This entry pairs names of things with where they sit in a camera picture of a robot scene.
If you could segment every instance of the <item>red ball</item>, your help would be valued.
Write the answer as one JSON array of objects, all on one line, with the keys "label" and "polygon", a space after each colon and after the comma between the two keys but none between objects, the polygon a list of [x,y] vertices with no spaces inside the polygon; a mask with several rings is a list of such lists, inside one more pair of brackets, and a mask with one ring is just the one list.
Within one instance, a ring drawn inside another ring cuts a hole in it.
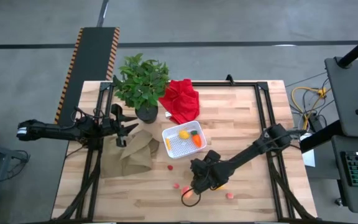
[{"label": "red ball", "polygon": [[233,199],[234,198],[234,195],[232,193],[227,193],[226,194],[226,198],[227,199]]}]

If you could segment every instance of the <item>white plastic container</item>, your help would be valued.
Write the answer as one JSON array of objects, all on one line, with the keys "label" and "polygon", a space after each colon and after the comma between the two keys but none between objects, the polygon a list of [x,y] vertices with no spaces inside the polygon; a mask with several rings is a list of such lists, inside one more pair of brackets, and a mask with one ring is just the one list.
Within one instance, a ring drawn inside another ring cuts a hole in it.
[{"label": "white plastic container", "polygon": [[[193,143],[191,134],[190,138],[188,139],[179,138],[179,132],[182,130],[189,132],[189,134],[192,131],[197,131],[201,138],[201,147],[197,147]],[[197,151],[202,150],[206,146],[205,136],[198,121],[190,121],[172,128],[167,128],[162,131],[162,139],[164,140],[167,153],[172,159],[178,159],[183,156],[193,154]],[[168,150],[166,142],[167,139],[169,139],[171,150]]]}]

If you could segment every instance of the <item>wooden tabletop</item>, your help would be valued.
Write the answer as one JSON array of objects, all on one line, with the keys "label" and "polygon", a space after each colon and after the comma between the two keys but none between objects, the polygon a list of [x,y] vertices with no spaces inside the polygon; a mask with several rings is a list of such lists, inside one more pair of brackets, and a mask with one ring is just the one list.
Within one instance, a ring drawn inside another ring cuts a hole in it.
[{"label": "wooden tabletop", "polygon": [[[277,123],[285,128],[293,127],[284,82],[267,81]],[[84,82],[79,107],[92,114],[96,107],[100,82]],[[174,189],[174,183],[181,188],[189,185],[193,173],[190,160],[204,158],[208,150],[213,149],[228,159],[242,151],[260,136],[260,122],[252,87],[196,87],[200,93],[200,122],[208,145],[202,152],[180,159],[168,157],[162,142],[162,131],[175,124],[165,118],[166,110],[159,105],[158,116],[153,124],[144,124],[140,120],[132,132],[141,129],[151,132],[160,141],[157,157],[153,159],[151,171],[126,177],[100,179],[94,221],[110,222],[230,222],[230,221],[275,221],[276,213],[267,167],[266,155],[261,155],[238,168],[229,182],[221,190],[207,190],[202,193],[201,202],[195,207],[181,204],[180,190]],[[269,126],[269,117],[262,93],[265,118]],[[135,116],[133,108],[114,97],[113,103],[123,107],[124,114]],[[68,152],[81,147],[70,142]],[[62,178],[53,208],[52,217],[57,217],[69,206],[80,190],[86,150],[72,154],[64,163]],[[316,210],[303,165],[301,152],[290,147],[283,152],[285,167],[292,192],[309,213],[316,216]],[[225,198],[233,193],[234,199]],[[283,212],[287,209],[283,193],[280,191]],[[89,195],[85,201],[88,210]]]}]

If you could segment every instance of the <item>yellow toy fruit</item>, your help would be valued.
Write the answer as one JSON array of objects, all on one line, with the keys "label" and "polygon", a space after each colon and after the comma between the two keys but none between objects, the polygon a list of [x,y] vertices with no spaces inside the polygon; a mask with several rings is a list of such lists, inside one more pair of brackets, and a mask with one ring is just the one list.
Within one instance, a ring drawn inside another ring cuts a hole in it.
[{"label": "yellow toy fruit", "polygon": [[190,134],[187,131],[180,131],[179,132],[179,138],[181,139],[188,139],[190,138]]}]

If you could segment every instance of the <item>metal bracket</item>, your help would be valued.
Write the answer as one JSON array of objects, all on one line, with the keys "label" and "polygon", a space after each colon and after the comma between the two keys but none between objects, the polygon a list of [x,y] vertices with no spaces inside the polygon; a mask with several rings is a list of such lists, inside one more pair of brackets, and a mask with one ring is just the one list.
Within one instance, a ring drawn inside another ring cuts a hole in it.
[{"label": "metal bracket", "polygon": [[230,74],[227,75],[227,77],[226,77],[225,80],[226,80],[226,81],[229,81],[231,86],[236,85],[236,83],[235,83],[234,80],[233,80],[233,77],[231,77]]},{"label": "metal bracket", "polygon": [[100,91],[108,90],[111,86],[114,86],[113,82],[101,82],[99,90]]},{"label": "metal bracket", "polygon": [[257,82],[259,88],[268,91],[269,90],[269,86],[267,85],[267,82]]}]

